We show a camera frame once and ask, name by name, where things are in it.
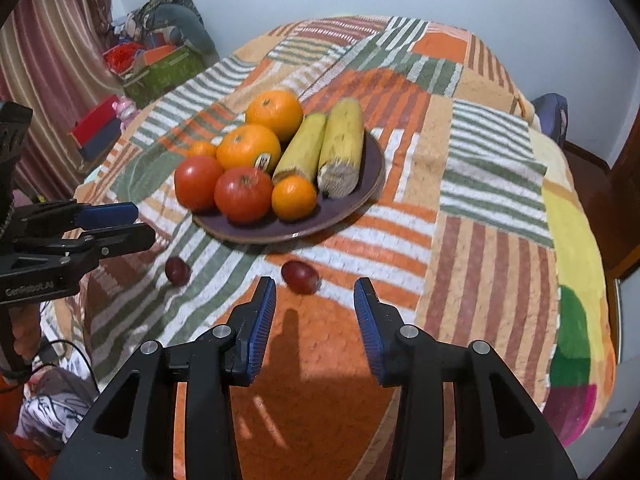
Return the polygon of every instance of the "grape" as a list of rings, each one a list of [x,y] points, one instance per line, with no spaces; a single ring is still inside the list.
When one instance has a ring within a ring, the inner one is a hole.
[[[299,260],[289,260],[280,270],[282,279],[296,294],[313,294],[320,286],[320,275],[312,266]]]
[[[164,264],[164,273],[172,285],[184,286],[189,283],[191,267],[178,256],[171,256]]]

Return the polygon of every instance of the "red box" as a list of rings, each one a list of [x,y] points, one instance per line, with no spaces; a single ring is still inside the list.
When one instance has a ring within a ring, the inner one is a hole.
[[[107,97],[71,130],[71,135],[76,139],[81,148],[89,142],[96,133],[103,129],[107,123],[116,117],[113,104],[117,103],[118,99],[119,97],[117,95]]]

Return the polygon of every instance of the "curtain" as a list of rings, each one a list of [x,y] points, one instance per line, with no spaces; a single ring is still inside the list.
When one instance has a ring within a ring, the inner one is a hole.
[[[86,173],[71,129],[122,94],[102,53],[111,0],[20,0],[0,29],[0,99],[33,109],[16,172],[27,194],[71,197]]]

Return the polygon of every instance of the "orange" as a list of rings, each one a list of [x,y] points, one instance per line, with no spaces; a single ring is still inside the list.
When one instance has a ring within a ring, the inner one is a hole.
[[[281,154],[280,141],[270,129],[244,124],[223,137],[216,158],[225,171],[248,166],[273,173]]]
[[[217,150],[217,146],[209,144],[206,140],[196,140],[189,148],[187,156],[216,156]]]
[[[273,130],[280,142],[291,140],[305,113],[298,98],[286,90],[269,90],[256,97],[246,110],[247,124],[261,124]]]
[[[283,178],[271,193],[271,208],[280,220],[295,222],[302,220],[316,208],[316,188],[303,176],[291,175]]]

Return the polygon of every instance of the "colorful cloth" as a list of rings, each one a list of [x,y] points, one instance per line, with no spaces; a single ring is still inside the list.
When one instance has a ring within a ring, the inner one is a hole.
[[[176,4],[186,7],[198,17],[200,23],[204,23],[193,0],[149,0],[142,7],[130,12],[127,16],[125,29],[130,38],[134,41],[143,41],[145,33],[152,30],[149,27],[149,22],[153,19],[154,11],[162,4]]]
[[[97,396],[95,386],[79,376],[47,370],[22,404],[15,434],[48,453],[60,452]]]
[[[173,171],[193,142],[218,142],[271,88],[294,92],[307,113],[357,98],[385,153],[385,183],[317,235],[220,242],[176,202]],[[399,396],[371,377],[353,312],[353,283],[369,276],[406,322],[446,342],[491,343],[568,444],[604,409],[614,355],[598,248],[564,156],[536,128],[533,106],[467,31],[368,16],[276,28],[159,100],[78,190],[92,203],[135,202],[158,238],[85,277],[66,300],[67,336],[84,335],[104,386],[146,339],[194,339],[272,276],[278,307],[264,368],[232,392],[244,477],[383,478]],[[193,269],[183,288],[163,272],[174,254]],[[283,284],[290,258],[319,271],[316,295]]]

